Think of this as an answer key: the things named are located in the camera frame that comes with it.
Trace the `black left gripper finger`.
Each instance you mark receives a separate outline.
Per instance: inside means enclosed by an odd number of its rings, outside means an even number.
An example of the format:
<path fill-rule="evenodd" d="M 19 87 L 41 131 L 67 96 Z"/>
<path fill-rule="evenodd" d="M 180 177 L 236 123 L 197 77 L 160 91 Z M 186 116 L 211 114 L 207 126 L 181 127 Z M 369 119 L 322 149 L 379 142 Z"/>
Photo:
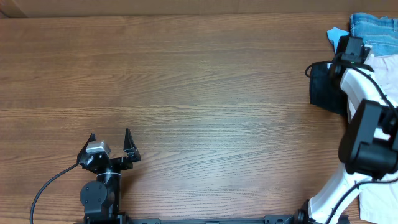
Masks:
<path fill-rule="evenodd" d="M 141 160 L 141 155 L 134 143 L 129 128 L 126 128 L 123 151 L 127 154 L 129 161 L 139 162 Z"/>
<path fill-rule="evenodd" d="M 88 144 L 90 142 L 95 142 L 96 141 L 96 136 L 94 133 L 91 133 L 87 142 L 85 143 L 85 145 L 83 146 L 82 150 L 80 151 L 80 154 L 86 154 L 86 148 L 88 147 Z"/>

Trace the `beige khaki shorts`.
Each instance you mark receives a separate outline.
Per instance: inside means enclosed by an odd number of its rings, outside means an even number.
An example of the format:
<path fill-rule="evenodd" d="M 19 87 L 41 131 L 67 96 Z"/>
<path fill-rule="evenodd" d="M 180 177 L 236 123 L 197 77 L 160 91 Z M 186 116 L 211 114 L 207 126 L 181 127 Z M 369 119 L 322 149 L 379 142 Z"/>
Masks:
<path fill-rule="evenodd" d="M 397 101 L 397 55 L 375 56 L 366 60 L 375 71 L 375 81 L 387 96 Z M 366 184 L 359 195 L 360 219 L 371 223 L 397 224 L 397 182 Z"/>

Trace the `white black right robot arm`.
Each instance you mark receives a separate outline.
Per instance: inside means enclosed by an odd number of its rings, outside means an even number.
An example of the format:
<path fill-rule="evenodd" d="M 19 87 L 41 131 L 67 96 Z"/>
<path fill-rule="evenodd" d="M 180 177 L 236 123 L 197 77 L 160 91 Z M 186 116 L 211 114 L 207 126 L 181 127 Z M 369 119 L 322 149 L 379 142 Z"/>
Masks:
<path fill-rule="evenodd" d="M 397 106 L 365 64 L 371 47 L 351 35 L 339 39 L 329 78 L 338 85 L 355 113 L 338 148 L 340 164 L 326 185 L 307 200 L 292 223 L 348 223 L 345 208 L 372 184 L 397 172 Z"/>

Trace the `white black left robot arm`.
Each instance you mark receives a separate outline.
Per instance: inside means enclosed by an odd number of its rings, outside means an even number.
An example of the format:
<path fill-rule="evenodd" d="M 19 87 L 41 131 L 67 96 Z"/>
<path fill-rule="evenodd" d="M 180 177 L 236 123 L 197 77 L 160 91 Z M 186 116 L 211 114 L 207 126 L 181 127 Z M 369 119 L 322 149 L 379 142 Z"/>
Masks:
<path fill-rule="evenodd" d="M 141 160 L 130 129 L 126 129 L 122 157 L 110 157 L 111 149 L 105 141 L 97 141 L 91 134 L 77 156 L 77 163 L 83 169 L 96 175 L 80 192 L 84 206 L 84 223 L 131 223 L 131 218 L 120 211 L 121 172 L 133 168 Z"/>

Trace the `brown cardboard backboard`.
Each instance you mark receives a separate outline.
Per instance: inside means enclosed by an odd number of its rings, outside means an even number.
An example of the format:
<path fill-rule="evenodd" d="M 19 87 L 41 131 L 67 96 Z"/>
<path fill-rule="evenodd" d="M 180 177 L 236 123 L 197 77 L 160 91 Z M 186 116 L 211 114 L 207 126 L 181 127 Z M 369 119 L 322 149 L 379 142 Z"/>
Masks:
<path fill-rule="evenodd" d="M 397 0 L 1 0 L 15 18 L 396 10 Z"/>

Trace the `black printed t-shirt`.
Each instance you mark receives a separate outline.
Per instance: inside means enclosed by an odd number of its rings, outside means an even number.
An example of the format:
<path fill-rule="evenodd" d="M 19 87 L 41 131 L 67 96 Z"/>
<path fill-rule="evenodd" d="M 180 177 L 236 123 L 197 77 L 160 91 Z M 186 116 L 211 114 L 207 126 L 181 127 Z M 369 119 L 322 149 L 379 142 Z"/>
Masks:
<path fill-rule="evenodd" d="M 329 77 L 330 64 L 316 62 L 306 68 L 309 77 L 310 104 L 332 113 L 347 116 L 347 97 L 338 84 Z"/>

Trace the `light blue garment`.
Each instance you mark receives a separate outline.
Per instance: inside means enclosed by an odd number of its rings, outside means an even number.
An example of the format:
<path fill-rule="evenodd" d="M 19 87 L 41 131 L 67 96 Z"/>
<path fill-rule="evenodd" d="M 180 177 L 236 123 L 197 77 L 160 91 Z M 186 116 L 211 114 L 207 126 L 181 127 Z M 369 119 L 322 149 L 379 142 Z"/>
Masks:
<path fill-rule="evenodd" d="M 328 40 L 330 44 L 333 46 L 334 53 L 337 52 L 338 43 L 340 41 L 340 37 L 350 35 L 348 31 L 341 30 L 337 27 L 334 27 L 326 32 Z"/>

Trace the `blue denim jeans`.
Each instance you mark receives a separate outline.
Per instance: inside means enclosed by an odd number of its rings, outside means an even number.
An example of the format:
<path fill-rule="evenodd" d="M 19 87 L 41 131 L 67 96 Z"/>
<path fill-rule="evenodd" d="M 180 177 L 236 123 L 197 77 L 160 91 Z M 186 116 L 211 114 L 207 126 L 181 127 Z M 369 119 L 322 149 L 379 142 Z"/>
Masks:
<path fill-rule="evenodd" d="M 371 45 L 376 56 L 397 54 L 397 18 L 355 13 L 350 16 L 350 32 Z"/>

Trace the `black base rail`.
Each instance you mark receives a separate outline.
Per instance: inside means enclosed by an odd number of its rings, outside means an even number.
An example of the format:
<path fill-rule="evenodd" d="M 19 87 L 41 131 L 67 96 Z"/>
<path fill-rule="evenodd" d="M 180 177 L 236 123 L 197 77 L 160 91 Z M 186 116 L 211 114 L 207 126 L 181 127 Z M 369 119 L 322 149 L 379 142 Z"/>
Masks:
<path fill-rule="evenodd" d="M 126 223 L 126 224 L 294 224 L 293 215 L 266 215 L 263 218 L 220 218 L 191 220 L 160 220 L 151 219 L 115 219 L 96 223 Z"/>

